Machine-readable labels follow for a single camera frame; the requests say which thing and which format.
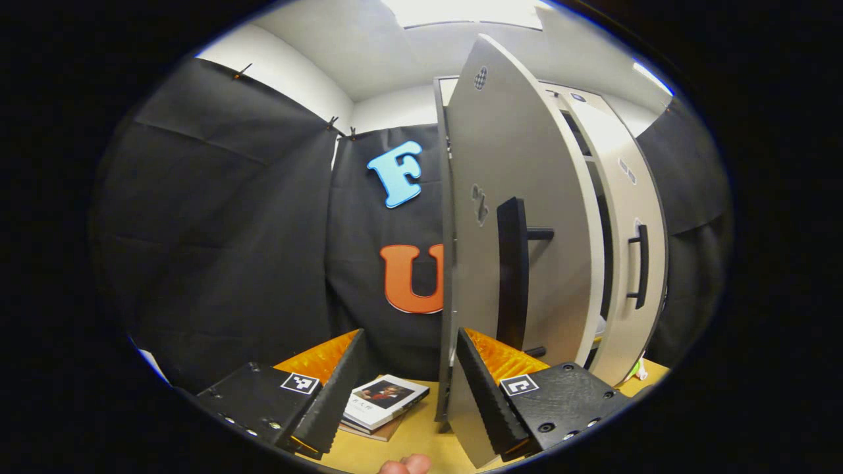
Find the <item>orange textured gripper pad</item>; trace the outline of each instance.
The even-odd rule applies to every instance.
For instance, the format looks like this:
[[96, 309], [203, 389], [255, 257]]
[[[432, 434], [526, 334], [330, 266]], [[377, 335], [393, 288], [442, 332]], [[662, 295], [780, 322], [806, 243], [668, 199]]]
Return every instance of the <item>orange textured gripper pad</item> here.
[[550, 365], [517, 350], [515, 347], [509, 347], [497, 339], [467, 327], [465, 332], [471, 338], [477, 352], [480, 353], [480, 357], [483, 359], [486, 368], [489, 369], [491, 377], [495, 379], [495, 385], [500, 384], [501, 379], [532, 374], [550, 368]]
[[319, 346], [311, 347], [303, 353], [296, 354], [281, 362], [275, 368], [285, 372], [315, 377], [321, 380], [322, 386], [324, 386], [328, 383], [330, 375], [334, 373], [334, 367], [340, 362], [342, 354], [352, 343], [357, 331], [359, 330], [355, 329], [342, 336], [334, 337], [328, 342], [322, 342]]

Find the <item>black backdrop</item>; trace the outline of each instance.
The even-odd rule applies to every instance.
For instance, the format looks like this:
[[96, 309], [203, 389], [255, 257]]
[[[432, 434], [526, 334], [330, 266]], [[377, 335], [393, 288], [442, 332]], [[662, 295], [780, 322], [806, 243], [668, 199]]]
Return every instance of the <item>black backdrop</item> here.
[[100, 288], [174, 384], [325, 341], [337, 132], [235, 71], [190, 59], [124, 123], [100, 168]]
[[[369, 160], [402, 143], [421, 145], [418, 196], [387, 208], [386, 190]], [[437, 380], [442, 311], [405, 313], [384, 295], [386, 245], [414, 245], [413, 292], [436, 290], [436, 261], [428, 255], [442, 244], [442, 186], [436, 124], [396, 127], [340, 139], [330, 186], [328, 245], [325, 264], [331, 307], [342, 331], [361, 326], [369, 335], [380, 370], [399, 377]]]
[[668, 233], [668, 295], [647, 358], [675, 367], [722, 295], [733, 244], [728, 177], [711, 134], [680, 94], [637, 141]]

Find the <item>cabinet door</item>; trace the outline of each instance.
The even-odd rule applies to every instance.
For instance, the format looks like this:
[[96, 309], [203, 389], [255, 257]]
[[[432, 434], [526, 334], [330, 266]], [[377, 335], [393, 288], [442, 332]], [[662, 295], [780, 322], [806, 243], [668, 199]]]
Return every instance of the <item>cabinet door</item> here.
[[[529, 242], [529, 298], [524, 344], [544, 346], [550, 365], [584, 364], [599, 320], [604, 281], [597, 197], [570, 127], [544, 88], [503, 47], [479, 35], [448, 103], [450, 139], [446, 219], [453, 235], [445, 272], [445, 308], [456, 328], [497, 336], [501, 278], [497, 209], [524, 200], [526, 224], [553, 228]], [[476, 466], [494, 459], [459, 360], [448, 420]]]
[[[556, 89], [560, 107], [571, 113], [591, 150], [609, 209], [611, 235], [605, 237], [611, 238], [612, 288], [606, 329], [589, 370], [615, 385], [641, 357], [662, 308], [667, 268], [662, 208], [641, 150], [603, 98]], [[643, 295], [631, 297], [639, 289]]]

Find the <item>book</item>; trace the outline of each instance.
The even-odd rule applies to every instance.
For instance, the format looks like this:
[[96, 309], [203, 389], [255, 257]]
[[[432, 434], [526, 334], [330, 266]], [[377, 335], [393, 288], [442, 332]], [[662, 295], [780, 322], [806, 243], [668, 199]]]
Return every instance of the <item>book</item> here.
[[359, 434], [364, 438], [376, 439], [378, 441], [389, 441], [389, 439], [392, 438], [392, 435], [395, 434], [395, 431], [398, 430], [398, 425], [401, 424], [401, 420], [403, 419], [404, 415], [402, 413], [397, 418], [393, 418], [391, 421], [387, 422], [384, 426], [371, 432], [365, 428], [358, 428], [357, 425], [354, 425], [352, 422], [343, 420], [340, 422], [340, 429], [347, 431], [348, 433]]
[[429, 387], [384, 375], [352, 391], [343, 418], [371, 433], [416, 405], [428, 393]]

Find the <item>table surface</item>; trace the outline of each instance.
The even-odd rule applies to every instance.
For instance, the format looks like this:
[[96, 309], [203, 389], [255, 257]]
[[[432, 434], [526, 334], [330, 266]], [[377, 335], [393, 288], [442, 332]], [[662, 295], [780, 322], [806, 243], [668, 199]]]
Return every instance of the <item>table surface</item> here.
[[[616, 388], [626, 396], [633, 396], [640, 389], [658, 382], [668, 372], [667, 368], [646, 359], [644, 367], [648, 372], [645, 380], [632, 377], [623, 384], [617, 385]], [[330, 453], [323, 455], [321, 461], [302, 457], [351, 474], [377, 474], [386, 461], [398, 461], [413, 453], [430, 457], [432, 466], [429, 474], [483, 472], [518, 461], [503, 462], [498, 456], [488, 465], [476, 469], [453, 432], [438, 433], [440, 423], [434, 422], [433, 418], [436, 415], [439, 383], [423, 380], [413, 380], [413, 382], [430, 387], [430, 393], [404, 416], [398, 430], [388, 442], [337, 430]]]

